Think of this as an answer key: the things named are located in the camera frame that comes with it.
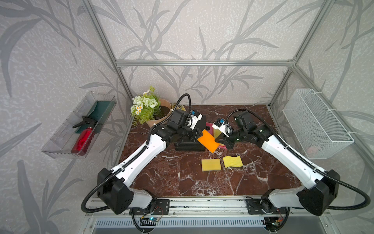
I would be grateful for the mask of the black drawer cabinet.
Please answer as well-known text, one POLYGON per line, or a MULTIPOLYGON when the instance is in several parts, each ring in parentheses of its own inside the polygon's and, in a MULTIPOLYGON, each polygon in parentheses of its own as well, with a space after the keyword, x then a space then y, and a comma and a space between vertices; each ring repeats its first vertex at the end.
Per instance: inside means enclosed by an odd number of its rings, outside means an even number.
POLYGON ((187 136, 181 137, 175 144, 176 151, 188 151, 188 152, 203 152, 206 148, 198 141, 201 137, 202 131, 206 129, 206 117, 202 118, 197 122, 192 132, 188 133, 187 136))

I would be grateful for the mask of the orange sponge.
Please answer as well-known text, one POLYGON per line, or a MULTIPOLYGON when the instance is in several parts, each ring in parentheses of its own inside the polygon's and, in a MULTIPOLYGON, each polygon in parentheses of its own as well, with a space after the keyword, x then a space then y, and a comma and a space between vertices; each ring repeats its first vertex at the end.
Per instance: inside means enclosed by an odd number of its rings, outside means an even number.
POLYGON ((215 138, 207 131, 202 131, 202 136, 198 138, 198 141, 207 148, 211 153, 214 153, 220 146, 220 143, 215 141, 215 138))

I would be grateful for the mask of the yellow wavy scrub sponge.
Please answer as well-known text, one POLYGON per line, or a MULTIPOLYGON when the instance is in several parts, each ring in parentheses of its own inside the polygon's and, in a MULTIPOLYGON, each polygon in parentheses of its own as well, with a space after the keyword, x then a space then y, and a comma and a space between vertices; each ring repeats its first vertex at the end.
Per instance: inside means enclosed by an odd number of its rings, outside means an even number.
POLYGON ((240 156, 236 156, 236 157, 226 156, 226 157, 223 157, 223 162, 224 162, 225 168, 241 168, 241 167, 243 167, 243 162, 242 162, 242 159, 241 159, 240 156))

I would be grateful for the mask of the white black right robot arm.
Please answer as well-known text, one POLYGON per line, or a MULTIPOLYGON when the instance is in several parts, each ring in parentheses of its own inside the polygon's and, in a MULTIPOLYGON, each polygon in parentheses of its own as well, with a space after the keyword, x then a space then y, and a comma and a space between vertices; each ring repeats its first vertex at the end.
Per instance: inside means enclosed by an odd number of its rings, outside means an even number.
POLYGON ((221 143, 228 149, 233 149, 239 142, 257 145, 282 163, 302 184, 294 189, 270 190, 262 196, 263 203, 271 208, 301 208, 316 216, 329 209, 338 195, 340 176, 337 172, 313 164, 256 113, 239 109, 229 116, 234 117, 237 129, 234 130, 228 121, 220 120, 219 123, 224 125, 221 143))

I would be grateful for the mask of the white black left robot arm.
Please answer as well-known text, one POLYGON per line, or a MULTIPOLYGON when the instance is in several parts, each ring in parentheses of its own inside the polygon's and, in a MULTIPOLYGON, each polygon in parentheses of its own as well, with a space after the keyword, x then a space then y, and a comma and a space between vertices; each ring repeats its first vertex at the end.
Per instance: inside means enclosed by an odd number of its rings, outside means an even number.
POLYGON ((131 208, 153 209, 155 197, 145 190, 133 189, 134 180, 170 144, 196 140, 204 128, 205 119, 198 111, 175 110, 167 122, 152 128, 147 140, 127 159, 98 173, 97 196, 117 215, 131 208))

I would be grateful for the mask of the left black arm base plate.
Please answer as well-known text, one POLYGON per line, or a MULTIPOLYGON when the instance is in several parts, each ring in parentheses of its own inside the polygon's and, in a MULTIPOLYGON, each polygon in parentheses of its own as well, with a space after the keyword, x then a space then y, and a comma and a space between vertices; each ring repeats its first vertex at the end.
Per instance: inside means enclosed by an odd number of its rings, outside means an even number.
POLYGON ((168 215, 170 208, 169 199, 156 199, 153 200, 150 205, 145 208, 132 208, 132 214, 134 215, 168 215))

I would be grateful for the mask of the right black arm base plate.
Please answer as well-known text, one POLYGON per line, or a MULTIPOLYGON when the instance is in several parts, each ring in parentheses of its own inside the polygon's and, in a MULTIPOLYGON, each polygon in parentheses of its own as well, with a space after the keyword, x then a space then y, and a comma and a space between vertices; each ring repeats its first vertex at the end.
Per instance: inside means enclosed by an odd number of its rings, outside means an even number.
POLYGON ((246 208, 249 215, 285 215, 287 208, 276 208, 270 202, 263 199, 246 197, 246 208))

